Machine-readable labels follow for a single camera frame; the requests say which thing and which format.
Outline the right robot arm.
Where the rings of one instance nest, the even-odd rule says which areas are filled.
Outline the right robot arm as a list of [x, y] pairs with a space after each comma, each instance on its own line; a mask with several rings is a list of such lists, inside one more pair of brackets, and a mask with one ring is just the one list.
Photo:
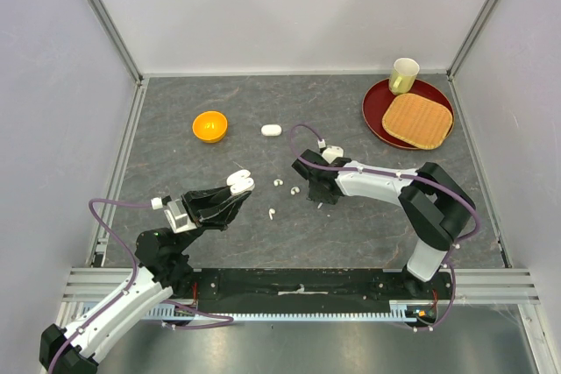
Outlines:
[[337, 157], [328, 162], [310, 149], [292, 168], [309, 183], [308, 198], [336, 204], [342, 197], [363, 197], [401, 208], [417, 235], [412, 255], [401, 276], [403, 292], [422, 298], [433, 287], [433, 277], [460, 239], [467, 223], [480, 226], [473, 200], [438, 164], [415, 169], [368, 166]]

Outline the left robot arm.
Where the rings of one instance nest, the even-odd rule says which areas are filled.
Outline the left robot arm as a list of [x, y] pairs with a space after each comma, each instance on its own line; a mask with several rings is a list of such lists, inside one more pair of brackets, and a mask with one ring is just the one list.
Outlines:
[[254, 189], [252, 179], [189, 191], [174, 200], [155, 197], [168, 225], [142, 232], [129, 253], [131, 273], [85, 315], [46, 328], [39, 362], [50, 373], [95, 373], [111, 348], [155, 306], [191, 291], [193, 269], [185, 250], [206, 230], [225, 230]]

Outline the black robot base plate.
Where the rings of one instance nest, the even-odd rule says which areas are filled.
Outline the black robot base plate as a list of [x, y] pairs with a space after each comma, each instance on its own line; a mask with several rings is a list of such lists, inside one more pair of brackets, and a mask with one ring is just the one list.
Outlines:
[[205, 268], [174, 297], [195, 298], [204, 312], [381, 312], [392, 301], [448, 300], [451, 286], [448, 272], [423, 283], [400, 270]]

